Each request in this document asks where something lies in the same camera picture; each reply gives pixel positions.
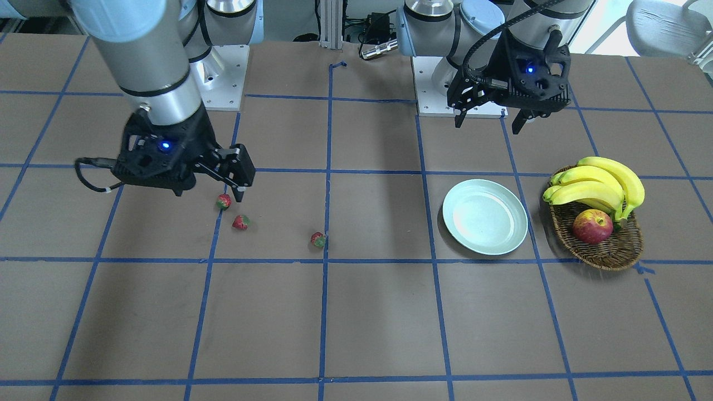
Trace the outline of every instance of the red strawberry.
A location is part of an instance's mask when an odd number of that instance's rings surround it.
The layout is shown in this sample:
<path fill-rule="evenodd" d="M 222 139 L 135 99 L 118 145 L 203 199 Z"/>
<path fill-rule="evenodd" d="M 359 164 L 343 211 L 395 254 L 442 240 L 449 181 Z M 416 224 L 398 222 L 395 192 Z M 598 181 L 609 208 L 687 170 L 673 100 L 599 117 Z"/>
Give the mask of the red strawberry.
<path fill-rule="evenodd" d="M 220 208 L 220 210 L 225 210 L 229 208 L 231 203 L 232 199 L 230 199 L 230 195 L 226 193 L 219 195 L 218 200 L 215 202 L 215 204 Z"/>
<path fill-rule="evenodd" d="M 238 215 L 235 218 L 235 221 L 232 222 L 233 228 L 237 228 L 238 230 L 247 230 L 247 227 L 250 225 L 250 219 L 247 218 L 246 215 Z"/>
<path fill-rule="evenodd" d="M 309 241 L 312 243 L 312 245 L 318 248 L 324 248 L 324 244 L 327 242 L 327 237 L 317 231 L 316 233 L 312 234 L 312 239 Z"/>

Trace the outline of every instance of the red apple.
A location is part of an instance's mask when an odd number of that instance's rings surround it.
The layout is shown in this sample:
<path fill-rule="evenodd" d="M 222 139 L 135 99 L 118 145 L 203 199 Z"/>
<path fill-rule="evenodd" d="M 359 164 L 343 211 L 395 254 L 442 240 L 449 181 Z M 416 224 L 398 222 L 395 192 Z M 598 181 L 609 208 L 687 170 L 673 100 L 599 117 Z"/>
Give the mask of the red apple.
<path fill-rule="evenodd" d="M 612 235 L 614 224 L 607 213 L 587 209 L 580 213 L 572 226 L 575 237 L 588 244 L 598 244 Z"/>

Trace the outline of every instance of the basket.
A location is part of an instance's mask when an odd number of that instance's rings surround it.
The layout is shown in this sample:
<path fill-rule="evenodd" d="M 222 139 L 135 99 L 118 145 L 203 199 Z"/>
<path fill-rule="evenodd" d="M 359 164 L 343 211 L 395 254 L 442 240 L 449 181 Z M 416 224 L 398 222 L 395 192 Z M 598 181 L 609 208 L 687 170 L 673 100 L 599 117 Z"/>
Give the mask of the basket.
<path fill-rule="evenodd" d="M 567 166 L 557 170 L 569 170 Z M 601 243 L 591 245 L 578 240 L 572 233 L 572 225 L 584 210 L 591 209 L 584 203 L 571 202 L 564 205 L 550 205 L 550 214 L 555 233 L 562 244 L 584 263 L 601 270 L 624 270 L 632 267 L 644 251 L 644 238 L 634 213 L 622 220 L 622 227 Z"/>

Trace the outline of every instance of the bunch of bananas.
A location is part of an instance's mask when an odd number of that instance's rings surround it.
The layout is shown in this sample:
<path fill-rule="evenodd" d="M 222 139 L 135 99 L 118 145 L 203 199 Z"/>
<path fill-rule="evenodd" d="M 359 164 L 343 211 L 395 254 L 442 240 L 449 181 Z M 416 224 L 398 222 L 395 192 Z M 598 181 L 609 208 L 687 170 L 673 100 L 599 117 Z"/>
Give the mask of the bunch of bananas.
<path fill-rule="evenodd" d="M 563 205 L 577 201 L 606 212 L 617 222 L 644 202 L 644 186 L 639 177 L 609 158 L 585 157 L 576 167 L 555 174 L 550 183 L 552 186 L 542 195 L 545 202 Z"/>

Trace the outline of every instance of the white plate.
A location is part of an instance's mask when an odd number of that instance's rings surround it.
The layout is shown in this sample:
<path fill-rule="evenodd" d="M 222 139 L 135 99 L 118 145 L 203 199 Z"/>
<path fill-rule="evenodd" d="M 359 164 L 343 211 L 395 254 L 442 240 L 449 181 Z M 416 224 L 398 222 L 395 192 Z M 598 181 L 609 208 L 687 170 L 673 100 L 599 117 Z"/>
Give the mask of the white plate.
<path fill-rule="evenodd" d="M 528 232 L 518 197 L 488 180 L 468 180 L 451 188 L 443 200 L 443 220 L 458 242 L 484 255 L 511 252 Z"/>

